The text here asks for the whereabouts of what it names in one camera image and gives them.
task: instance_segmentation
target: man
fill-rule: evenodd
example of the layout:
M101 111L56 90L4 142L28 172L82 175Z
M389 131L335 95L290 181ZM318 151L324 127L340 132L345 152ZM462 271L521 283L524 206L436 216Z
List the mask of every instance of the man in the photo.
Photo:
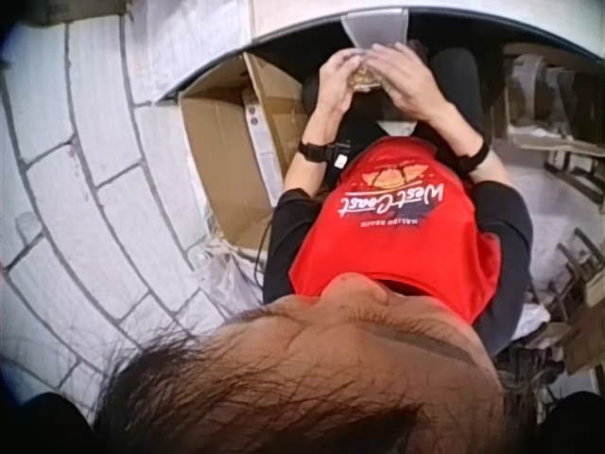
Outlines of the man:
M315 201L321 147L337 138L362 58L343 50L323 65L306 157L294 158L272 224L264 291L277 301L118 364L94 423L104 452L523 452L525 419L509 414L486 347L506 345L516 324L531 224L465 120L480 115L474 62L465 51L431 61L454 81L444 97L401 45L364 59L422 122L416 138L372 143ZM374 129L349 120L356 154Z
M265 303L318 296L340 274L356 272L399 294L437 298L472 323L495 355L521 314L532 228L482 136L475 60L464 49L436 55L441 91L406 46L376 45L364 55L342 50L320 70L317 107L272 221ZM419 120L412 138L386 138L360 113L341 126L353 97L347 79L362 62L394 104ZM329 159L323 146L337 138L362 152L321 205L313 199Z

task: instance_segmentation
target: wristband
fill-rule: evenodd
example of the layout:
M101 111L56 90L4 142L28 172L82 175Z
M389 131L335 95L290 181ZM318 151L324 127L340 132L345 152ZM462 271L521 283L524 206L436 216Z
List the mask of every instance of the wristband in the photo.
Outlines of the wristband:
M460 171L465 175L474 172L476 168L486 160L488 154L490 154L490 144L484 140L483 145L481 145L477 154L474 154L473 156L461 156L458 158Z

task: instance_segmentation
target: red apron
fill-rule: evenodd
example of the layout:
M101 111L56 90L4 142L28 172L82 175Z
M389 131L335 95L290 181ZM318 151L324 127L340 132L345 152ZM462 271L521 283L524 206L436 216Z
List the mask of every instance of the red apron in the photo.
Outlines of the red apron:
M382 139L341 180L290 269L294 291L317 296L358 272L417 288L472 323L495 292L500 249L477 230L464 186L432 147Z

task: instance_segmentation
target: pizza logo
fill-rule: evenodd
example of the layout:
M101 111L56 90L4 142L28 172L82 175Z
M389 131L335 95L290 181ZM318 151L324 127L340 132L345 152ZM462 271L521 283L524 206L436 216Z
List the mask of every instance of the pizza logo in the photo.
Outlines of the pizza logo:
M443 200L443 183L426 182L427 169L405 163L361 174L360 186L368 189L354 184L355 191L345 192L340 217L361 216L362 227L419 224Z
M363 181L371 187L378 189L400 189L414 180L421 178L428 166L415 164L401 168L388 168L361 175Z

